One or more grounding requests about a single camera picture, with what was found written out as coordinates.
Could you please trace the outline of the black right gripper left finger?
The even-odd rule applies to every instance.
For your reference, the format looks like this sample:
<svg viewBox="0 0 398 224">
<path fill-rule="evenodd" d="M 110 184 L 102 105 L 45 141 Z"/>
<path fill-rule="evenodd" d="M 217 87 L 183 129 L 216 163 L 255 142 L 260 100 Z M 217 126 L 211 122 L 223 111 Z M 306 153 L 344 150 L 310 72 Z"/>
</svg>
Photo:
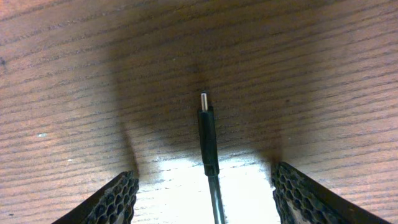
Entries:
<svg viewBox="0 0 398 224">
<path fill-rule="evenodd" d="M 138 190 L 134 172 L 122 172 L 53 224 L 130 224 Z"/>
</svg>

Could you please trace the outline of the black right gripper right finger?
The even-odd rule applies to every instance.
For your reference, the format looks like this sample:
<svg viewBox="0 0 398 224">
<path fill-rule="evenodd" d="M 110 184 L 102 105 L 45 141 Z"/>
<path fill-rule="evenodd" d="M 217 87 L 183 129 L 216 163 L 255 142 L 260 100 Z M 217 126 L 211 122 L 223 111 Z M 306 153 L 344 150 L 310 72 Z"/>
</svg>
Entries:
<svg viewBox="0 0 398 224">
<path fill-rule="evenodd" d="M 390 224 L 286 162 L 272 165 L 271 178 L 273 198 L 283 224 Z"/>
</svg>

